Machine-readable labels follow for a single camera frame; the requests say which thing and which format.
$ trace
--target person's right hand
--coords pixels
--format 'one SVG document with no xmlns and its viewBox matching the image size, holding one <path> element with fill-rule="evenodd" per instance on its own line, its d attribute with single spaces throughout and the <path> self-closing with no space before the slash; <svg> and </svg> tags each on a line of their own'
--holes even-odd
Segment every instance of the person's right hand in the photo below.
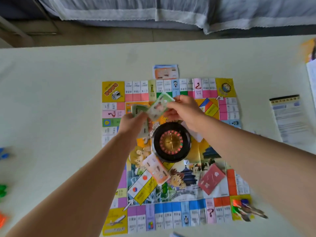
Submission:
<svg viewBox="0 0 316 237">
<path fill-rule="evenodd" d="M 169 102 L 164 117 L 170 121 L 183 120 L 189 129 L 198 132 L 196 128 L 197 117 L 204 115 L 198 104 L 192 97 L 180 95 L 174 98 L 176 101 Z"/>
</svg>

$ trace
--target hand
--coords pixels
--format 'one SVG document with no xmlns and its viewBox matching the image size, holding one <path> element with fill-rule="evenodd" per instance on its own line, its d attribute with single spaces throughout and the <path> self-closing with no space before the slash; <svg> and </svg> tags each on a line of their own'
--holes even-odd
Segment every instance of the hand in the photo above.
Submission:
<svg viewBox="0 0 316 237">
<path fill-rule="evenodd" d="M 189 129 L 198 132 L 196 121 L 198 116 L 203 116 L 203 111 L 192 97 L 180 95 L 174 98 L 176 101 L 167 104 L 169 110 L 164 113 L 170 121 L 183 120 Z"/>
<path fill-rule="evenodd" d="M 146 112 L 142 112 L 135 117 L 133 117 L 131 113 L 126 114 L 120 121 L 118 134 L 129 136 L 129 138 L 134 142 L 133 147 L 135 147 L 137 145 L 137 136 L 140 133 L 144 122 L 148 122 L 148 129 L 151 131 L 153 124 L 150 122 L 150 119 L 148 119 Z"/>
</svg>

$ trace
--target forearm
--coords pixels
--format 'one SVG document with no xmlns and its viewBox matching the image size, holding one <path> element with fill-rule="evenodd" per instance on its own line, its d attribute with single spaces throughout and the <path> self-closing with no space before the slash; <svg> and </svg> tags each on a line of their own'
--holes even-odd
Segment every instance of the forearm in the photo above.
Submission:
<svg viewBox="0 0 316 237">
<path fill-rule="evenodd" d="M 315 231 L 315 155 L 205 115 L 197 123 L 207 142 L 264 199 L 306 235 Z"/>
<path fill-rule="evenodd" d="M 128 135 L 115 136 L 23 217 L 7 237 L 99 236 L 130 152 L 130 142 Z"/>
</svg>

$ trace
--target white arrow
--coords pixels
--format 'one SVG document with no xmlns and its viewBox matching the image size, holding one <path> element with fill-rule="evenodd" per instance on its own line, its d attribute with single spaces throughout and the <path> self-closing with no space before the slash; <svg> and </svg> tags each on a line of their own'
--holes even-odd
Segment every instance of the white arrow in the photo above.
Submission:
<svg viewBox="0 0 316 237">
<path fill-rule="evenodd" d="M 224 100 L 224 98 L 223 98 L 222 96 L 218 96 L 218 97 L 216 97 L 216 100 L 218 100 L 218 99 L 220 99 L 220 100 Z"/>
<path fill-rule="evenodd" d="M 134 199 L 129 200 L 127 206 L 124 208 L 123 211 L 125 211 L 133 203 L 134 203 Z"/>
</svg>

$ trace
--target person's right arm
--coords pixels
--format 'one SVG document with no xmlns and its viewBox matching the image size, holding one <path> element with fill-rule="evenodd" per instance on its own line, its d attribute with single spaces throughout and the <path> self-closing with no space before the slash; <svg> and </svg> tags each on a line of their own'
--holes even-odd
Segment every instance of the person's right arm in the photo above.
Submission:
<svg viewBox="0 0 316 237">
<path fill-rule="evenodd" d="M 188 96 L 180 96 L 168 107 L 168 119 L 184 120 L 294 226 L 307 236 L 315 236 L 314 154 L 206 116 Z"/>
</svg>

